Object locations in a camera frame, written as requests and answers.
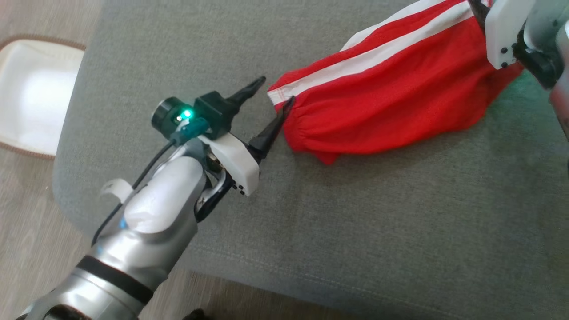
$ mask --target wooden floor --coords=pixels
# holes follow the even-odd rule
[[[0,0],[0,42],[18,34],[88,46],[103,0]],[[13,320],[56,286],[89,241],[53,200],[53,162],[0,149],[0,320]],[[219,278],[175,270],[141,319],[182,319],[202,307],[216,319],[355,319]]]

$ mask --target gray fabric surface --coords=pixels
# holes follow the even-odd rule
[[[132,182],[165,143],[150,125],[160,100],[273,83],[408,2],[109,1],[57,153],[64,213],[93,234],[115,205],[100,187]],[[233,133],[273,115],[257,95]],[[180,265],[377,318],[563,318],[567,151],[528,75],[471,130],[401,150],[326,167],[281,136],[261,188],[230,192]]]

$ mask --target white plastic mount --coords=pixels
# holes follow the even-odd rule
[[[192,204],[193,216],[193,204],[204,186],[201,163],[190,157],[177,158],[127,202],[125,222],[141,233],[162,232],[174,223],[187,203]]]
[[[512,44],[517,42],[518,33],[534,5],[535,0],[494,1],[485,22],[488,61],[494,68],[500,69],[517,61]]]
[[[227,133],[216,140],[199,136],[204,144],[209,145],[213,155],[231,175],[237,186],[242,187],[245,195],[251,195],[259,185],[259,164],[249,153],[243,142]]]

